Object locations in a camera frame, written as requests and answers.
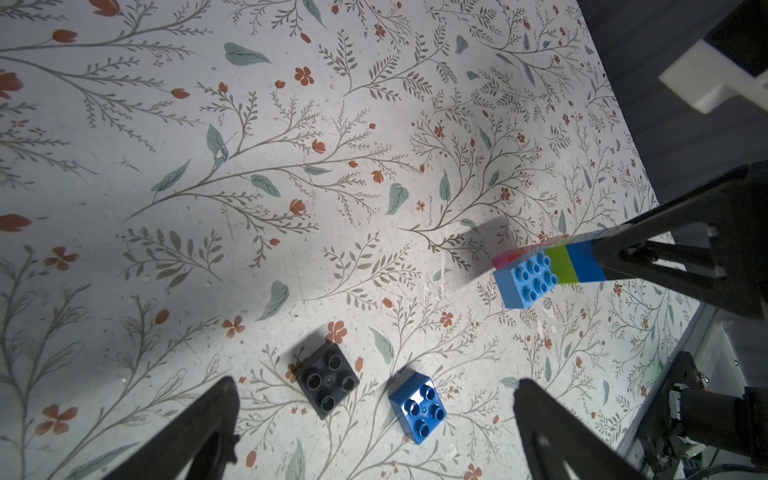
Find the light blue long lego brick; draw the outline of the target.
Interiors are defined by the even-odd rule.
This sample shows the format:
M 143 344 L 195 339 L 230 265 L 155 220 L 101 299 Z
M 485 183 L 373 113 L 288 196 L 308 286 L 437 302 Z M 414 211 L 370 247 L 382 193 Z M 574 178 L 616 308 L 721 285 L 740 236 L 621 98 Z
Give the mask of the light blue long lego brick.
M 558 285 L 544 251 L 530 252 L 493 276 L 506 309 L 528 309 Z

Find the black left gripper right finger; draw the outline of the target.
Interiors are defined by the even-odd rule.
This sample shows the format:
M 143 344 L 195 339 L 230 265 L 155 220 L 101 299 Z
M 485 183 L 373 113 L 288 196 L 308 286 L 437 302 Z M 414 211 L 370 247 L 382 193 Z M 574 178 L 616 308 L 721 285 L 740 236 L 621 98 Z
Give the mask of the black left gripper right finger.
M 531 379 L 519 381 L 514 413 L 533 479 L 643 477 Z

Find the black lego brick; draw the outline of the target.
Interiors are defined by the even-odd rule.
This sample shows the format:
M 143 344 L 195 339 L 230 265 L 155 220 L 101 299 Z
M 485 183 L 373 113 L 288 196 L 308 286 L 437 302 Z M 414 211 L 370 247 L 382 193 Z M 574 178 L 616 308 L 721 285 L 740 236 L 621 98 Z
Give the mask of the black lego brick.
M 303 362 L 296 379 L 321 420 L 325 420 L 359 385 L 354 368 L 340 347 L 330 341 Z

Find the green lego brick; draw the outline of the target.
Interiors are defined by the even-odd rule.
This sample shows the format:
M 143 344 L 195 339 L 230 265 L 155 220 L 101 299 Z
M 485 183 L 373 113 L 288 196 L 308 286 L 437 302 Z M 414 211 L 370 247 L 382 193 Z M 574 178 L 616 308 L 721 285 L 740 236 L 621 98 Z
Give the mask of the green lego brick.
M 550 270 L 560 285 L 578 284 L 579 278 L 566 246 L 550 247 L 545 250 L 550 259 Z

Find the pink lego brick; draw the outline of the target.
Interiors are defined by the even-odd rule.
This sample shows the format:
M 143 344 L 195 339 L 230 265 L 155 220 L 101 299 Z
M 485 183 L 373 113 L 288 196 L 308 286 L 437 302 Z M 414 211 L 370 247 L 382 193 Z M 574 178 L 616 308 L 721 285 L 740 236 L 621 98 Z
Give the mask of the pink lego brick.
M 496 257 L 493 260 L 493 267 L 495 270 L 500 270 L 506 265 L 512 263 L 516 259 L 523 257 L 530 252 L 535 252 L 538 250 L 546 249 L 549 247 L 558 247 L 558 246 L 564 246 L 570 243 L 580 242 L 580 241 L 586 241 L 586 240 L 593 240 L 601 235 L 601 231 L 592 231 L 577 235 L 559 235 L 552 238 L 549 238 L 547 240 L 543 240 L 536 244 L 531 244 L 523 247 L 518 247 L 512 250 L 509 250 L 500 256 Z

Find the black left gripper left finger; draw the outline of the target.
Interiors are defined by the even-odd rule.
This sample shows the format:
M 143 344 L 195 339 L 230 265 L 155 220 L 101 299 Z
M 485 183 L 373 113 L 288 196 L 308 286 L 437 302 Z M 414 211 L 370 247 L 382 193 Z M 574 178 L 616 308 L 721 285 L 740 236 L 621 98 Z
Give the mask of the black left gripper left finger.
M 240 397 L 235 380 L 224 377 L 148 441 L 108 479 L 221 479 L 237 463 L 235 433 Z

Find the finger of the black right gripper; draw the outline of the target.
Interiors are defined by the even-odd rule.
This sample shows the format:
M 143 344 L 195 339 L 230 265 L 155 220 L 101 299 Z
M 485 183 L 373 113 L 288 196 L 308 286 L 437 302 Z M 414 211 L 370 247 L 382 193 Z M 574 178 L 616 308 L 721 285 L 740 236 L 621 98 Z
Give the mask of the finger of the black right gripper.
M 598 264 L 748 318 L 767 315 L 767 164 L 734 168 L 628 221 Z

